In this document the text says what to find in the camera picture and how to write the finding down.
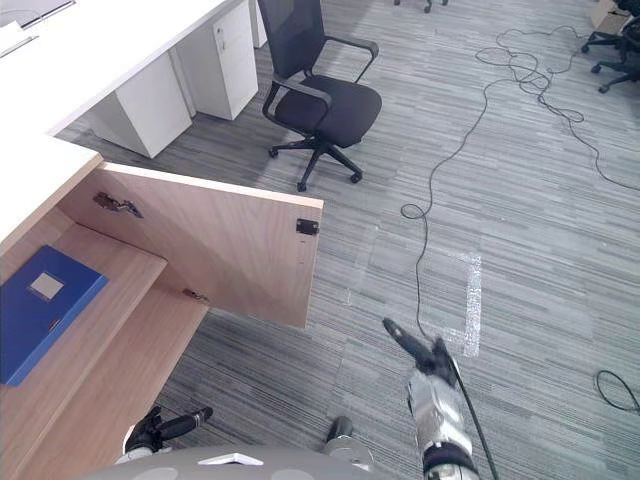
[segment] office chair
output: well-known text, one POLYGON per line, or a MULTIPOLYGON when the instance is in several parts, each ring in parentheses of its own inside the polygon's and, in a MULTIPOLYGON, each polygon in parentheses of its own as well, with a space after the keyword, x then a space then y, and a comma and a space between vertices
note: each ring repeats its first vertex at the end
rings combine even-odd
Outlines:
POLYGON ((600 73, 602 67, 610 68, 625 75, 616 78, 598 88, 600 93, 607 93, 611 85, 623 82, 637 82, 640 80, 640 65, 632 65, 627 62, 628 52, 640 53, 640 17, 629 22, 622 29, 622 35, 618 37, 616 44, 620 50, 620 62, 598 62, 592 68, 592 73, 600 73))
POLYGON ((278 125, 299 133, 303 140, 269 148, 273 158, 279 150, 313 150, 307 169, 298 182, 298 191, 307 189, 307 180, 321 155, 327 153, 353 173, 351 182, 362 179, 360 170, 337 147, 347 148, 362 139, 375 122, 382 99, 358 81, 378 56, 375 42, 325 35, 320 0, 258 0, 273 62, 271 90, 262 113, 278 125), (355 82, 314 75, 313 67, 328 41, 368 50, 371 59, 355 82), (290 79, 303 72, 301 82, 290 79), (286 93, 272 104, 280 88, 286 93))
MULTIPOLYGON (((640 0, 614 0, 618 8, 621 10, 628 11, 632 16, 638 17, 640 16, 640 0)), ((620 48, 620 35, 604 33, 604 32, 593 32, 587 43, 582 46, 582 53, 589 53, 591 46, 593 45, 613 45, 616 49, 620 48)), ((621 55, 626 55, 626 51, 621 51, 621 55)), ((626 56, 622 59, 623 62, 627 61, 626 56)))
MULTIPOLYGON (((442 0, 442 5, 447 5, 449 0, 442 0)), ((400 5, 400 0, 393 0, 394 5, 400 5)), ((431 11, 431 5, 433 4, 433 0, 427 0, 427 4, 424 6, 424 13, 429 13, 431 11)))

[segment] blue file folder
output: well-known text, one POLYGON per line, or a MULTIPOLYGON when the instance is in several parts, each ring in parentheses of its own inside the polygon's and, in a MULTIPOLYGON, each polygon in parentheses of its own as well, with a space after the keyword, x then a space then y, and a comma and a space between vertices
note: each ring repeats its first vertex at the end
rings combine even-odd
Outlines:
POLYGON ((0 287, 0 382, 18 385, 108 279, 44 246, 0 287))

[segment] chair seat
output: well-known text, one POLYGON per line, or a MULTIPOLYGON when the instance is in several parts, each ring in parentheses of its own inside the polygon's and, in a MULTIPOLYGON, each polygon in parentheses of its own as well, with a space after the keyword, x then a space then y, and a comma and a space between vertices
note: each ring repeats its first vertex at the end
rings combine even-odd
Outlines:
POLYGON ((322 100, 290 90, 278 103, 275 117, 287 126, 317 134, 334 145, 346 148, 358 143, 375 122, 382 99, 375 90, 357 83, 315 75, 302 82, 328 93, 332 108, 316 131, 313 127, 325 111, 322 100))

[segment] striped carpet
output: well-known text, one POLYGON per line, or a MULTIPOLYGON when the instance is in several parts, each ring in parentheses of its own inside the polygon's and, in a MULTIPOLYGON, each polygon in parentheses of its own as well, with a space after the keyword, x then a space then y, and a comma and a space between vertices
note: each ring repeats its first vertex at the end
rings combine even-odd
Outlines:
MULTIPOLYGON (((215 310, 204 319, 157 403, 167 413, 205 404, 215 413, 174 445, 318 449, 331 419, 347 414, 384 477, 419 478, 404 391, 411 361, 381 326, 391 316, 417 332, 413 269, 423 227, 399 209, 425 203, 429 171, 475 121, 483 85, 508 74, 474 52, 507 28, 566 24, 589 33, 594 6, 451 0, 424 15, 417 0, 323 1, 328 32, 380 45, 363 81, 383 110, 346 151, 365 178, 351 185, 349 172, 327 160, 309 180, 307 194, 326 208, 306 330, 215 310)), ((506 41, 553 69, 579 45, 568 31, 506 41)), ((365 57, 331 46, 319 70, 354 78, 365 57)), ((601 95, 598 85, 617 74, 589 72, 614 58, 603 47, 578 55, 548 99, 582 111, 576 130, 600 149, 606 172, 640 186, 640 87, 601 95)), ((265 147, 296 136, 261 116, 268 48, 256 61, 260 93, 235 122, 198 115, 154 160, 96 138, 82 121, 60 136, 115 162, 295 192, 308 157, 268 157, 265 147)), ((603 181, 592 153, 517 86, 489 98, 483 122, 434 181, 421 321, 449 340, 502 478, 640 478, 640 416, 607 406, 592 381, 608 368, 640 391, 640 194, 603 181)))

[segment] open cabinet door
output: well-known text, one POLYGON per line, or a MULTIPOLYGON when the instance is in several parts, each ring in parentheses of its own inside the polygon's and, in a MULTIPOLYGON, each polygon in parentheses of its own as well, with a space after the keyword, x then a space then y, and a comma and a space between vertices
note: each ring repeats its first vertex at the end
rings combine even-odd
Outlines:
POLYGON ((319 224, 322 200, 102 163, 59 207, 165 258, 170 286, 212 307, 306 324, 318 236, 299 220, 319 224), (131 202, 142 218, 100 206, 101 193, 117 202, 111 206, 131 202))

